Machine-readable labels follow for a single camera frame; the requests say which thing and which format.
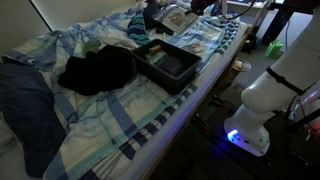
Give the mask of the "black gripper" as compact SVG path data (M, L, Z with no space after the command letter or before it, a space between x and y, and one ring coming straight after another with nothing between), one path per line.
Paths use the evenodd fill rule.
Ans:
M192 0L191 1L191 9L193 11L204 10L206 7L214 4L218 0Z

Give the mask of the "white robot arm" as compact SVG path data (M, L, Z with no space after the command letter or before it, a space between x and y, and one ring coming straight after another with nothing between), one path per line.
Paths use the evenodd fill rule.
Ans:
M311 10L310 23L279 60L242 91L241 106L223 124L231 143L257 157L270 147L264 123L320 79L320 0L288 0L287 7Z

